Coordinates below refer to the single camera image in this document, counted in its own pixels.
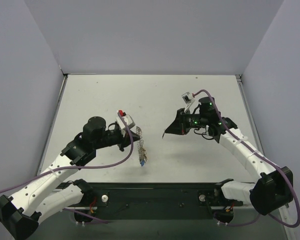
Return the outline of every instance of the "gray floor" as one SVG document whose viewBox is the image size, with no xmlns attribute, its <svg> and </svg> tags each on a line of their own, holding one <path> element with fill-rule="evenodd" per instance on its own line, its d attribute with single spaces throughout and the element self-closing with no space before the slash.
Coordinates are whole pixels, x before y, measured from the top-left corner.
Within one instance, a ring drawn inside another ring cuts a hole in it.
<svg viewBox="0 0 300 240">
<path fill-rule="evenodd" d="M 252 209 L 237 209 L 234 223 L 252 220 Z M 118 220 L 82 227 L 61 212 L 43 222 L 29 240 L 286 240 L 284 228 L 268 216 L 245 227 L 217 226 L 215 220 Z"/>
</svg>

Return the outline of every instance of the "table surface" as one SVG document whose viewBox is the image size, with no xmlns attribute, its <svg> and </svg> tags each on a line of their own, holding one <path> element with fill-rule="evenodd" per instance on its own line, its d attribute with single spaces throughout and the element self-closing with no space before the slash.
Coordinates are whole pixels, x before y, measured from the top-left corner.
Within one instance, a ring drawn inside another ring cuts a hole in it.
<svg viewBox="0 0 300 240">
<path fill-rule="evenodd" d="M 54 161 L 93 116 L 107 124 L 121 109 L 142 129 L 148 162 L 141 167 L 135 148 L 125 163 L 105 169 L 82 169 L 68 180 L 90 183 L 215 183 L 228 178 L 251 182 L 236 158 L 220 144 L 188 133 L 162 134 L 185 107 L 181 95 L 206 89 L 215 98 L 222 116 L 231 118 L 255 144 L 253 131 L 234 75 L 69 75 L 56 115 L 42 169 Z M 117 146 L 99 149 L 87 166 L 116 163 L 129 152 Z"/>
</svg>

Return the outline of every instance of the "bolt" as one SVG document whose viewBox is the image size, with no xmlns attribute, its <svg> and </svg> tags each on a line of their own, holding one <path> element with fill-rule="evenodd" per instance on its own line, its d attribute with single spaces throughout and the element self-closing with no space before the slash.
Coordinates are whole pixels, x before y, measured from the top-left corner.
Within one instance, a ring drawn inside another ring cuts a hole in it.
<svg viewBox="0 0 300 240">
<path fill-rule="evenodd" d="M 205 201 L 206 201 L 206 196 L 203 195 L 203 194 L 201 194 L 201 195 L 199 196 L 199 200 L 200 200 L 200 202 L 205 202 Z"/>
<path fill-rule="evenodd" d="M 107 195 L 102 195 L 101 200 L 102 202 L 106 203 L 108 202 L 109 197 Z"/>
</svg>

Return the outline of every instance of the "white table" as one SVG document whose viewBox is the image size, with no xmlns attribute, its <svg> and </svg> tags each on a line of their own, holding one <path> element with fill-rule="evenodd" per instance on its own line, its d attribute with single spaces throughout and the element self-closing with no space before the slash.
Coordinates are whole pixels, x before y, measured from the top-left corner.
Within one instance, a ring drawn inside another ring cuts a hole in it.
<svg viewBox="0 0 300 240">
<path fill-rule="evenodd" d="M 93 116 L 114 122 L 116 110 L 131 115 L 143 132 L 148 162 L 141 167 L 137 148 L 125 163 L 106 169 L 82 169 L 68 180 L 90 183 L 215 183 L 227 178 L 252 179 L 220 144 L 193 132 L 162 134 L 185 107 L 181 95 L 208 90 L 224 117 L 231 118 L 255 145 L 253 131 L 234 75 L 69 75 L 41 163 L 44 170 Z M 108 165 L 129 152 L 117 146 L 99 149 L 87 166 Z"/>
</svg>

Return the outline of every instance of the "robotic arm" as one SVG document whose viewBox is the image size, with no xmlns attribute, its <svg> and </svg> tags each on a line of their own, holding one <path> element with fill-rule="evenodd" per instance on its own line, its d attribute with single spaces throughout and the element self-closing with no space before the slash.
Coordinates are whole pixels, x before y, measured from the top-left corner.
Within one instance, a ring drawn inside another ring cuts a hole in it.
<svg viewBox="0 0 300 240">
<path fill-rule="evenodd" d="M 43 171 L 44 176 L 32 181 L 11 196 L 0 197 L 0 222 L 16 240 L 27 239 L 45 219 L 63 208 L 83 203 L 89 204 L 94 198 L 102 202 L 101 196 L 83 179 L 73 182 L 66 189 L 50 195 L 55 188 L 75 174 L 96 157 L 96 150 L 118 145 L 121 151 L 131 140 L 126 126 L 135 126 L 133 119 L 119 111 L 114 129 L 106 130 L 106 121 L 99 116 L 89 119 L 74 140 L 69 142 L 61 154 Z M 133 141 L 140 137 L 131 131 Z"/>
<path fill-rule="evenodd" d="M 206 129 L 203 134 L 211 136 L 211 140 L 228 149 L 252 176 L 254 183 L 237 182 L 233 179 L 218 183 L 216 195 L 228 200 L 251 203 L 262 215 L 267 215 L 293 200 L 284 178 L 273 167 L 276 165 L 268 159 L 264 161 L 260 158 L 264 156 L 248 141 L 230 118 L 220 119 L 221 115 L 215 109 L 213 97 L 200 98 L 193 113 L 190 113 L 189 107 L 195 101 L 194 95 L 187 92 L 182 95 L 182 98 L 187 104 L 186 108 L 177 111 L 175 120 L 164 133 L 186 135 L 191 129 Z M 293 184 L 291 170 L 287 167 L 281 170 Z"/>
</svg>

